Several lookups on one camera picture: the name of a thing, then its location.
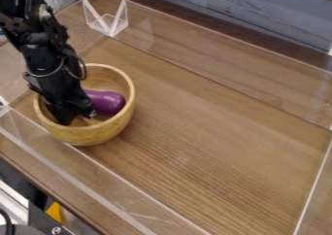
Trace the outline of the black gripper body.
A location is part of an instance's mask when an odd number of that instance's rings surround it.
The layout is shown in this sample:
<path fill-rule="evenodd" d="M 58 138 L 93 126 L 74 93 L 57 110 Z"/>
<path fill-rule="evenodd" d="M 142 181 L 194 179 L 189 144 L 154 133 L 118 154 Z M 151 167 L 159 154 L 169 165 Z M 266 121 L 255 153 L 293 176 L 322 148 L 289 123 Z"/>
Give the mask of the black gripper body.
<path fill-rule="evenodd" d="M 53 104 L 69 103 L 71 106 L 91 107 L 91 101 L 81 88 L 79 80 L 66 72 L 55 73 L 46 77 L 35 77 L 29 72 L 25 72 L 23 79 L 29 88 L 42 96 L 51 115 Z"/>

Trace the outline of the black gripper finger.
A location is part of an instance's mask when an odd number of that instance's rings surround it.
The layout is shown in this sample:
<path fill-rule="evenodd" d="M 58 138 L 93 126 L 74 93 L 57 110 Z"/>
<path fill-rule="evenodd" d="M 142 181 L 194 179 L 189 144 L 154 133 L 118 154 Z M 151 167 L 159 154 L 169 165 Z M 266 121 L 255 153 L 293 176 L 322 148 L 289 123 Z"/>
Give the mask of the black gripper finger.
<path fill-rule="evenodd" d="M 70 125 L 73 118 L 75 116 L 74 109 L 69 103 L 58 103 L 51 105 L 53 117 L 55 118 L 58 124 Z"/>
<path fill-rule="evenodd" d="M 95 111 L 91 107 L 73 106 L 71 109 L 77 116 L 83 116 L 85 118 L 95 117 Z"/>

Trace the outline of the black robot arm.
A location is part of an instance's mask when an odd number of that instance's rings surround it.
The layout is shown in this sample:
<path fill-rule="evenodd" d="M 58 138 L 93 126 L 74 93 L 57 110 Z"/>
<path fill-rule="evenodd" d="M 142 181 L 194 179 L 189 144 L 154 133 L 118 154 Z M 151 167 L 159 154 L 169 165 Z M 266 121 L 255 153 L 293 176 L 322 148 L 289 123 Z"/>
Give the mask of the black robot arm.
<path fill-rule="evenodd" d="M 45 0 L 0 0 L 0 30 L 23 57 L 23 80 L 55 122 L 91 118 L 95 111 L 81 87 L 86 66 Z"/>

